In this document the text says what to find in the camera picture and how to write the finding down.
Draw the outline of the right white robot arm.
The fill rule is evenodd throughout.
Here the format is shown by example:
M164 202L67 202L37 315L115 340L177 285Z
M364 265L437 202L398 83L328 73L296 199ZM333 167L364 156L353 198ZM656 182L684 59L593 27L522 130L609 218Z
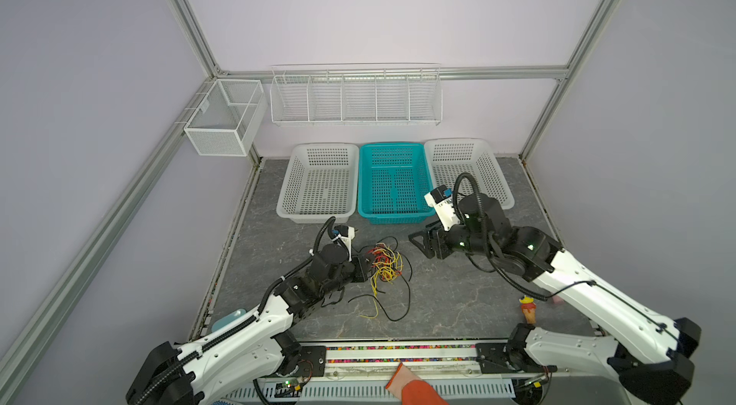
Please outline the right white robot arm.
M694 379L691 357L702 334L696 323L641 305L542 230L513 226L485 194L457 198L439 186L423 202L438 217L418 234L426 257L484 257L498 276L535 284L540 299L559 297L603 329L601 336L580 336L518 324L500 356L508 369L576 370L609 378L647 404L682 401Z

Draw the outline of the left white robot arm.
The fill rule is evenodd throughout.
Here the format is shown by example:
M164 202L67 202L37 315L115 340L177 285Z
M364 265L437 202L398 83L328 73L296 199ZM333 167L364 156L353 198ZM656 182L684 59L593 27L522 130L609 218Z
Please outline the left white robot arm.
M126 393L128 404L212 404L256 379L315 370L291 328L335 293L364 282L366 257L337 242L272 282L245 315L193 342L155 347Z

